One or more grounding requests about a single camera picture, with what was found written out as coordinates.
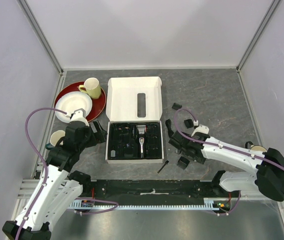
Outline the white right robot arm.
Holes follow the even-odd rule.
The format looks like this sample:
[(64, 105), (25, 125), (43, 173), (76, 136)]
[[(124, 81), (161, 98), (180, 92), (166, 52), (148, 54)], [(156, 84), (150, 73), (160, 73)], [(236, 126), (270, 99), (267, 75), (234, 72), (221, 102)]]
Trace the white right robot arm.
[(284, 200), (284, 156), (276, 149), (253, 150), (222, 142), (208, 134), (197, 132), (194, 136), (176, 131), (169, 144), (197, 162), (216, 160), (241, 172), (222, 172), (211, 183), (211, 192), (222, 197), (233, 191), (259, 191), (277, 202)]

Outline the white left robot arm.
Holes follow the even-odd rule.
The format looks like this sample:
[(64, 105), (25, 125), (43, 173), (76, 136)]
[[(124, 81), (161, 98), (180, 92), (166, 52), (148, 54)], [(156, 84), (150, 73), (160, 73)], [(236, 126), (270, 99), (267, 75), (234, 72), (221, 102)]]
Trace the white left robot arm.
[(43, 161), (44, 173), (26, 206), (2, 227), (10, 240), (50, 239), (54, 225), (71, 203), (91, 193), (90, 175), (72, 171), (73, 166), (86, 148), (104, 143), (106, 136), (97, 120), (88, 124), (76, 120), (66, 127)]

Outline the small clear oil bottle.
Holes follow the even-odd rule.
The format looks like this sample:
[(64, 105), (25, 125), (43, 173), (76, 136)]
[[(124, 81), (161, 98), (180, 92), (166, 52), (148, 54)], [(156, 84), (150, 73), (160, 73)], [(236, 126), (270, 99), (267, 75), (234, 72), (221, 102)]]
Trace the small clear oil bottle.
[(110, 156), (111, 156), (112, 158), (116, 157), (116, 151), (115, 151), (115, 150), (111, 150)]

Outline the silver black hair clipper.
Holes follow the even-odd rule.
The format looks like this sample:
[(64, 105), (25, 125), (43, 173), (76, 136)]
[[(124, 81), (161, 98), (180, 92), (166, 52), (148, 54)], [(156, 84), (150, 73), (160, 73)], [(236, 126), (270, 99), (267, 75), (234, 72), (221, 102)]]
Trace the silver black hair clipper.
[(138, 140), (140, 144), (140, 155), (141, 158), (144, 157), (144, 142), (145, 142), (145, 132), (146, 132), (146, 125), (137, 125), (137, 131), (138, 131)]

